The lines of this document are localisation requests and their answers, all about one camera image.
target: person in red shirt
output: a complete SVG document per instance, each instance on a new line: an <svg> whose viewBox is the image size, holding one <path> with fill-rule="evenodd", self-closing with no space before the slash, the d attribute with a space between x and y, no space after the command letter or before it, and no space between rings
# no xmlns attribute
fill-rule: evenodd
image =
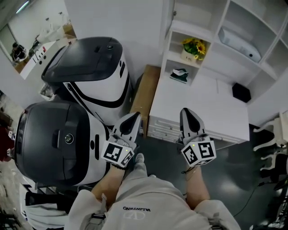
<svg viewBox="0 0 288 230"><path fill-rule="evenodd" d="M7 150L14 148L14 141L8 136L4 127L0 127L0 161L10 161Z"/></svg>

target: ceiling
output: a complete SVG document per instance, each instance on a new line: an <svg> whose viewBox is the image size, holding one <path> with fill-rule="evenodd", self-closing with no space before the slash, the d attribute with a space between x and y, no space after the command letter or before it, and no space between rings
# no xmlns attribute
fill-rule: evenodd
<svg viewBox="0 0 288 230"><path fill-rule="evenodd" d="M16 11L27 0L0 0L0 30L9 22L9 20L16 14Z"/></svg>

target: round button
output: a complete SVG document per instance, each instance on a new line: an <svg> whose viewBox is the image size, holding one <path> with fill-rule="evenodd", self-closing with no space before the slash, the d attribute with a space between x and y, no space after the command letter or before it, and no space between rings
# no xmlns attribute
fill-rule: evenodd
<svg viewBox="0 0 288 230"><path fill-rule="evenodd" d="M90 147L91 147L92 150L95 148L95 143L94 143L94 141L91 141L91 142L90 142Z"/></svg>
<svg viewBox="0 0 288 230"><path fill-rule="evenodd" d="M72 144L73 143L73 141L74 141L74 136L72 135L72 134L67 134L66 136L65 136L65 142L67 143L67 144Z"/></svg>

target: dark gray floor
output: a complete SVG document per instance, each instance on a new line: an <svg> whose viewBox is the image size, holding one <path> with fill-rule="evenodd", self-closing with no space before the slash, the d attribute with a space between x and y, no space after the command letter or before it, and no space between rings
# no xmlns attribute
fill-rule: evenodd
<svg viewBox="0 0 288 230"><path fill-rule="evenodd" d="M251 132L250 135L250 142L218 150L217 159L202 166L211 198L221 200L232 215L244 207L253 190L263 181L259 171L263 165L260 157L273 153L273 148L252 151L254 146L272 139L270 132ZM185 177L181 174L186 163L183 156L177 153L176 144L149 137L139 137L137 144L140 146L138 152L145 155L148 174L170 181L183 194L186 193ZM279 196L273 190L274 186L268 184L255 189L246 208L235 217L242 230L248 230L251 225L265 220L270 211L268 204L273 197Z"/></svg>

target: white cabinet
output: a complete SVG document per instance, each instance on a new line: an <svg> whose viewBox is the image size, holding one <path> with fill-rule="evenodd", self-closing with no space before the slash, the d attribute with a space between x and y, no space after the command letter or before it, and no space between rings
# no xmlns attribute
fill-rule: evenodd
<svg viewBox="0 0 288 230"><path fill-rule="evenodd" d="M259 101L288 67L288 5L283 0L175 0L174 11L148 135L174 142L174 130L155 124L164 120L179 125L180 111L187 107L202 118L211 137L233 143L248 141L248 106ZM254 62L221 43L221 27L251 43L261 60ZM180 58L181 41L189 37L206 42L203 61ZM187 84L170 78L176 68L189 72ZM250 89L248 104L233 97L235 83Z"/></svg>

